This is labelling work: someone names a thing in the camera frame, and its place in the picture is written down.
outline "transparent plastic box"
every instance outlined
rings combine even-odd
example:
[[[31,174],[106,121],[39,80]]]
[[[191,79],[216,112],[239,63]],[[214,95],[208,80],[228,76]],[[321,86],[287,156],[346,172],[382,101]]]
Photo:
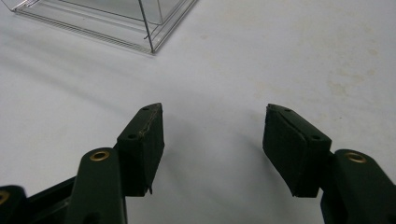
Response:
[[[154,53],[196,0],[2,0],[13,12]]]

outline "screw hole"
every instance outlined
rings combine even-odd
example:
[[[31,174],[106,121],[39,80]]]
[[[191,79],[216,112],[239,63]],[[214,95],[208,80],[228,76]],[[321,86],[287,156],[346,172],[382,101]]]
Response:
[[[108,151],[98,151],[90,156],[91,161],[103,161],[110,156]]]
[[[133,134],[129,134],[128,137],[129,137],[130,139],[136,139],[136,138],[137,138],[137,135],[133,133]]]
[[[91,213],[85,216],[84,224],[99,224],[100,215],[99,213]]]
[[[350,161],[354,161],[354,162],[358,162],[358,163],[365,163],[367,162],[367,160],[360,154],[358,153],[354,153],[354,152],[348,152],[346,154],[346,157],[350,160]]]

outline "metal grommet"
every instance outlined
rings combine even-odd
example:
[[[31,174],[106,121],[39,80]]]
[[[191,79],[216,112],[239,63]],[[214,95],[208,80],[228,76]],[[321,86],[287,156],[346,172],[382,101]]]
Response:
[[[9,198],[8,191],[0,190],[0,205],[5,203]]]
[[[348,152],[346,153],[346,157],[350,161],[358,162],[358,163],[365,163],[367,162],[366,158],[364,158],[361,154],[355,152]]]
[[[90,156],[91,161],[104,161],[110,156],[108,151],[97,151]]]

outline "clear acrylic container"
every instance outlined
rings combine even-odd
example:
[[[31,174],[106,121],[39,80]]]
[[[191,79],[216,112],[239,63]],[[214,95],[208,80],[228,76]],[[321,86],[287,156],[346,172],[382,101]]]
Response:
[[[2,0],[13,12],[154,53],[196,0]]]

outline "white surface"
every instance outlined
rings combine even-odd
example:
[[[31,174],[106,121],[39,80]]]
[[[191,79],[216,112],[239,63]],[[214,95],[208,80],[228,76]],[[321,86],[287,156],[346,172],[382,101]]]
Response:
[[[112,147],[163,103],[154,194],[130,223],[323,223],[262,151],[265,107],[290,107],[396,181],[396,2],[201,0],[156,56],[0,7],[0,186],[28,195]]]

